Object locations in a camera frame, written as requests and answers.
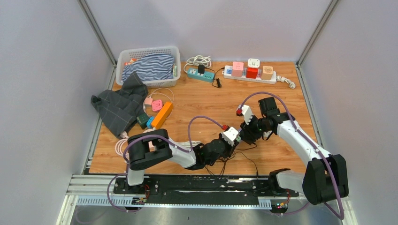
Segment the dark green cube socket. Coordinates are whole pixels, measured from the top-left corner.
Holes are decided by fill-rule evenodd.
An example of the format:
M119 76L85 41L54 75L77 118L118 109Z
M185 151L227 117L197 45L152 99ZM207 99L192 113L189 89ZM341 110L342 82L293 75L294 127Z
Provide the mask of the dark green cube socket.
M149 119L150 117L146 113L140 114L136 117L137 123L139 124L141 129L147 128L147 122L149 121Z

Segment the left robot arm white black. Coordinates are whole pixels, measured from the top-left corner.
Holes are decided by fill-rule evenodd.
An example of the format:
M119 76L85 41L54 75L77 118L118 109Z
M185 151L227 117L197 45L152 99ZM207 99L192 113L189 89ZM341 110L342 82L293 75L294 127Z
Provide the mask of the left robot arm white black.
M217 139L198 144L189 149L173 141L167 130L159 129L127 139L123 158L128 160L126 188L133 194L144 187L145 169L169 160L187 170L199 170L212 166L219 158L228 158L240 143L239 132L230 127L219 134Z

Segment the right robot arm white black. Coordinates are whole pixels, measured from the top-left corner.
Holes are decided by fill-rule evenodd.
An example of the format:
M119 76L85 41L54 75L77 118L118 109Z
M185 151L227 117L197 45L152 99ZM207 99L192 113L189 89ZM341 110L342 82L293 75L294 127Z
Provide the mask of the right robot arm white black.
M258 103L260 118L247 105L237 107L237 116L244 118L240 125L241 139L254 144L270 132L288 143L306 165L305 173L288 168L270 172L269 192L278 196L287 189L293 190L304 194L313 205L347 197L349 186L344 157L332 155L318 145L288 111L280 112L274 97L261 99Z

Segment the blue cube socket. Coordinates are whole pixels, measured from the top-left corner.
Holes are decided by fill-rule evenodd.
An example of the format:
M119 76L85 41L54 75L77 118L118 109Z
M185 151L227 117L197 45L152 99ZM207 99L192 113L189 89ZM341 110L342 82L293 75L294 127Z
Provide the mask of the blue cube socket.
M151 116L151 117L148 119L148 121L147 121L147 123L146 123L146 126L147 126L148 129L153 128L153 127L152 127L152 121L153 121L153 120L154 120L154 117L153 117L153 116Z

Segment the pink cube adapter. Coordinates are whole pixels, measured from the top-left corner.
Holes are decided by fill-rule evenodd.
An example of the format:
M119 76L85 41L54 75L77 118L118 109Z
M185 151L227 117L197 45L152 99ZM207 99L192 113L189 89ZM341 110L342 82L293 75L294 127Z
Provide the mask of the pink cube adapter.
M151 108L153 112L159 112L163 108L163 101L161 99L153 100Z

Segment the orange power strip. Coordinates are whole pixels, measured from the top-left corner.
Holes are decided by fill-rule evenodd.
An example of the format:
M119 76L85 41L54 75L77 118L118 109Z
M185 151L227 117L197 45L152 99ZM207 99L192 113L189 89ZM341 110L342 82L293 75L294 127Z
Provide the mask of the orange power strip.
M160 129L167 117L172 113L172 110L173 104L171 102L166 102L151 122L151 126L155 129Z

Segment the round pink power strip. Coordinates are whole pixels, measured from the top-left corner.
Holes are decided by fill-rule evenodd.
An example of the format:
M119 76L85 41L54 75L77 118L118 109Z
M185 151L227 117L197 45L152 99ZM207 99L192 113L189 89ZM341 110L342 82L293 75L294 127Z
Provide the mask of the round pink power strip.
M148 133L148 132L152 132L152 131L155 131L155 130L156 130L155 128L151 128L151 129L145 130L143 133Z

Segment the light pink usb charger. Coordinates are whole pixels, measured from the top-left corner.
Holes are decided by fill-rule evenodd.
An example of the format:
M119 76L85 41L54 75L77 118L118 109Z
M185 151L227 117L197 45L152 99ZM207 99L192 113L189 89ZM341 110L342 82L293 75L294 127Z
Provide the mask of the light pink usb charger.
M147 98L144 100L144 106L145 106L145 107L151 107L151 106L152 106L152 103L153 103L153 98L151 98L151 97L147 97Z

